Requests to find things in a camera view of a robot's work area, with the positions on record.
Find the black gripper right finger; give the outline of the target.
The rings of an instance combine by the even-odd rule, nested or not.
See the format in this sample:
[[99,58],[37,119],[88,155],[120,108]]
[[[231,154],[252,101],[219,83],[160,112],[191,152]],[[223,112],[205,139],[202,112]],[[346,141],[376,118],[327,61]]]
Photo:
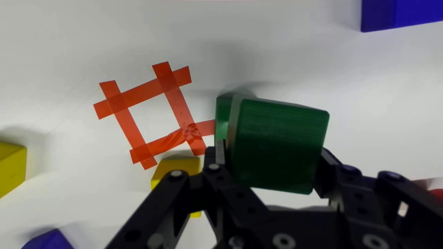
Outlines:
[[339,192],[346,174],[346,166],[329,150],[322,148],[315,168],[314,191],[317,194]]

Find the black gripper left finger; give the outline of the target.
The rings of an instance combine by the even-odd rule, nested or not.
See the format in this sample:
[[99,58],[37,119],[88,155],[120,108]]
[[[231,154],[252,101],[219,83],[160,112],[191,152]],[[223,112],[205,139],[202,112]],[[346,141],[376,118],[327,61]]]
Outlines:
[[231,180],[225,166],[224,143],[216,143],[205,151],[203,176],[210,186],[225,184]]

